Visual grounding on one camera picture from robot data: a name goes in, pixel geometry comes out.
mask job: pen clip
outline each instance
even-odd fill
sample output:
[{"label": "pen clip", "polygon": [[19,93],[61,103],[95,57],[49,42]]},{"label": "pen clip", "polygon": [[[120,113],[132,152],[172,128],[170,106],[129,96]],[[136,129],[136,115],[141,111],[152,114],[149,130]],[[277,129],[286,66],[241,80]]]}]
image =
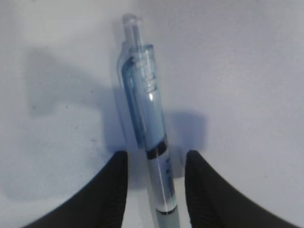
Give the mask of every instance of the pen clip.
[{"label": "pen clip", "polygon": [[142,116],[140,115],[140,110],[135,95],[136,84],[133,78],[134,73],[134,62],[133,58],[130,57],[122,67],[122,78],[128,106],[130,109],[131,120],[133,123],[136,141],[138,147],[142,148],[144,145],[144,127]]}]

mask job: pen barrel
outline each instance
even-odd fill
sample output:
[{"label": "pen barrel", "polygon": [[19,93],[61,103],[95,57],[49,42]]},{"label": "pen barrel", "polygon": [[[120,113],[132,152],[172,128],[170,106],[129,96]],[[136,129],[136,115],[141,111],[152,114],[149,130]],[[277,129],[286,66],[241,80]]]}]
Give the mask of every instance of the pen barrel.
[{"label": "pen barrel", "polygon": [[157,85],[153,45],[130,50],[133,60],[133,92],[141,117],[141,138],[146,151],[155,148],[165,138],[160,92]]},{"label": "pen barrel", "polygon": [[156,209],[162,214],[171,214],[176,209],[177,201],[166,140],[148,151],[147,158]]},{"label": "pen barrel", "polygon": [[166,132],[160,91],[157,84],[153,45],[133,47],[133,92],[140,116],[141,138],[145,146],[156,209],[168,214],[176,206],[170,154],[166,145]]}]

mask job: clear plastic pen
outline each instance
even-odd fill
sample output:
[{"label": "clear plastic pen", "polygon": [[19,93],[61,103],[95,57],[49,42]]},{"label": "clear plastic pen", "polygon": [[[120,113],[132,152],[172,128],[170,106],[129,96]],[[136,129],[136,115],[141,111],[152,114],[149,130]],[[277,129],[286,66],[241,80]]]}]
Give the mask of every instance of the clear plastic pen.
[{"label": "clear plastic pen", "polygon": [[130,45],[122,77],[139,147],[147,153],[157,211],[170,214],[177,207],[171,161],[166,142],[153,45],[145,44],[142,19],[124,22]]}]

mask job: pen clicker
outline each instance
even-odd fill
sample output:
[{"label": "pen clicker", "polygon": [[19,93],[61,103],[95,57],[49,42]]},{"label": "pen clicker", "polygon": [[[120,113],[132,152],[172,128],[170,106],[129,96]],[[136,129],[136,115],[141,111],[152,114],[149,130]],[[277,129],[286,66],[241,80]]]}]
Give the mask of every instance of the pen clicker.
[{"label": "pen clicker", "polygon": [[133,122],[136,140],[147,153],[156,209],[170,214],[177,207],[167,147],[160,91],[157,85],[153,45],[145,44],[142,19],[136,16],[124,22],[129,53],[121,75]]}]

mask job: retractable pen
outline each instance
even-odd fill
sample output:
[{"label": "retractable pen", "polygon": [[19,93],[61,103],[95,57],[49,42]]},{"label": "retractable pen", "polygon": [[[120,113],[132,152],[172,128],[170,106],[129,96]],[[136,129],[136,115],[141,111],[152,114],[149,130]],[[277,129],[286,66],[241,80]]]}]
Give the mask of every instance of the retractable pen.
[{"label": "retractable pen", "polygon": [[124,22],[129,53],[124,58],[121,75],[140,148],[147,153],[156,210],[170,214],[177,207],[167,148],[160,91],[157,84],[153,45],[145,44],[142,19],[130,17]]}]

